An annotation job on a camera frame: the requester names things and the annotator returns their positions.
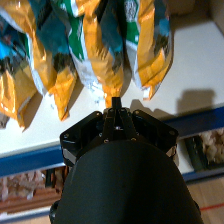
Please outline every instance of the bolt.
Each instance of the bolt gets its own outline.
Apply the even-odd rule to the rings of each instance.
[[[174,132],[174,131],[169,131],[169,133],[170,133],[171,135],[175,135],[175,132]]]
[[[64,135],[64,138],[68,138],[68,137],[69,137],[69,134],[68,133]]]

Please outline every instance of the yellow packaging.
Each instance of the yellow packaging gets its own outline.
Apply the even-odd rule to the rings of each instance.
[[[27,104],[37,91],[26,61],[24,66],[17,68],[14,76],[8,70],[0,75],[0,112],[17,120],[23,128]]]
[[[74,65],[67,60],[70,55],[65,26],[47,0],[3,0],[0,11],[12,26],[27,34],[35,85],[43,96],[54,95],[59,119],[64,120],[77,78],[71,68]]]
[[[66,12],[60,14],[66,27],[70,52],[81,82],[95,96],[111,106],[123,84],[123,41],[116,17],[114,0],[52,1]]]
[[[137,87],[144,99],[159,88],[171,61],[170,27],[162,0],[119,0],[118,15]]]

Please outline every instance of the shelf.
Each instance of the shelf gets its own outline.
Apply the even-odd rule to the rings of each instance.
[[[172,30],[173,64],[158,92],[151,101],[143,101],[142,92],[131,81],[130,71],[125,68],[123,106],[165,120],[179,131],[181,138],[223,127],[222,33],[203,13],[174,18]],[[27,108],[27,129],[23,133],[11,119],[6,130],[0,130],[0,176],[60,164],[60,133],[91,112],[103,111],[104,106],[95,104],[91,93],[78,81],[69,108],[70,117],[60,122],[50,102],[41,100],[37,94]]]

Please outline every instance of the snack bag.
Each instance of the snack bag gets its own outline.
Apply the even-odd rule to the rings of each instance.
[[[151,99],[171,61],[169,20],[163,0],[119,0],[122,36],[136,86]]]
[[[3,0],[0,13],[27,34],[35,85],[42,95],[54,97],[59,119],[64,120],[77,78],[64,24],[48,0]]]
[[[0,112],[24,128],[23,115],[37,89],[24,48],[26,36],[0,17]]]
[[[70,52],[81,82],[96,101],[119,96],[123,84],[123,43],[114,0],[52,0],[66,24]]]

